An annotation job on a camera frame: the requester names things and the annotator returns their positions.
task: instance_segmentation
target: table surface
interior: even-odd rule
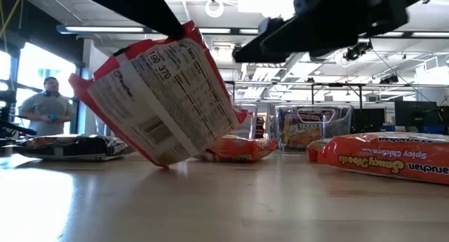
[[[272,154],[254,164],[135,155],[0,158],[0,241],[447,241],[449,187]]]

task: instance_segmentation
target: nutrition facts label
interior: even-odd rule
[[[191,39],[127,59],[88,92],[155,161],[175,163],[204,150],[239,122],[203,47]]]

